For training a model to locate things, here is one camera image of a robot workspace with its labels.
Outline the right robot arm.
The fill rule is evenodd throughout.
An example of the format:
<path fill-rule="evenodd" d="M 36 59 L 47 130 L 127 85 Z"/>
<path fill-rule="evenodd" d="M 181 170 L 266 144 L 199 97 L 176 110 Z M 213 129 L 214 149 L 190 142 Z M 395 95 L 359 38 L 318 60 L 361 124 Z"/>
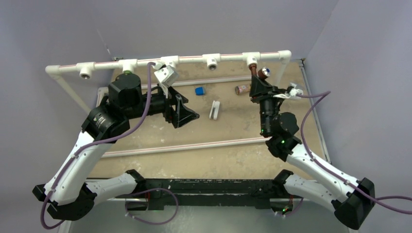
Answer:
<path fill-rule="evenodd" d="M 374 184 L 335 168 L 314 154 L 303 137 L 295 136 L 301 130 L 296 116 L 280 112 L 280 106 L 286 99 L 304 97 L 303 90 L 294 84 L 281 89 L 252 75 L 249 96 L 251 102 L 259 104 L 260 135 L 267 139 L 269 152 L 314 179 L 307 181 L 283 171 L 273 184 L 274 194 L 280 198 L 291 194 L 309 199 L 332 211 L 343 225 L 358 230 L 375 205 L 368 198 L 375 196 Z"/>

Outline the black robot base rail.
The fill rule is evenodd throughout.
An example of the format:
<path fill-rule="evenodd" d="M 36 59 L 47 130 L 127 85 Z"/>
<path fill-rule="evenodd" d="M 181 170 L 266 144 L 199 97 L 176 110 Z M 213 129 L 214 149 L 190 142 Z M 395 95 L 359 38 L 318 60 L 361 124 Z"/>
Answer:
<path fill-rule="evenodd" d="M 150 210 L 179 205 L 281 211 L 300 201 L 273 179 L 147 179 L 125 197 L 147 200 Z"/>

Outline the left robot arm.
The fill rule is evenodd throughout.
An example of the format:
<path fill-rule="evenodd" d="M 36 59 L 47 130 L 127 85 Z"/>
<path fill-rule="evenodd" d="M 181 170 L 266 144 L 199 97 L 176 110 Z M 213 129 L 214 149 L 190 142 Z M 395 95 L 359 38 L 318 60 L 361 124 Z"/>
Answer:
<path fill-rule="evenodd" d="M 119 75 L 108 91 L 83 122 L 72 152 L 56 175 L 33 189 L 36 198 L 43 202 L 42 212 L 53 219 L 76 221 L 108 199 L 143 196 L 146 180 L 133 169 L 101 182 L 87 182 L 100 158 L 133 131 L 131 119 L 144 120 L 146 116 L 161 114 L 174 128 L 180 128 L 199 118 L 198 113 L 186 106 L 188 99 L 174 88 L 169 89 L 169 98 L 160 87 L 143 94 L 140 77 L 129 71 Z"/>

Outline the brown faucet with blue cap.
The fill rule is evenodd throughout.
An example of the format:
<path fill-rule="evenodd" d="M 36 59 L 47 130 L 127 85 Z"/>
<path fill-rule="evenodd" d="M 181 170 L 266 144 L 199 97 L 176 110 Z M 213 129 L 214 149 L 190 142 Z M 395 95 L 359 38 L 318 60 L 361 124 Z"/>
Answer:
<path fill-rule="evenodd" d="M 266 80 L 271 76 L 271 71 L 267 67 L 262 67 L 261 69 L 257 70 L 257 64 L 250 64 L 249 70 L 251 71 L 252 77 L 258 77 L 261 80 Z"/>

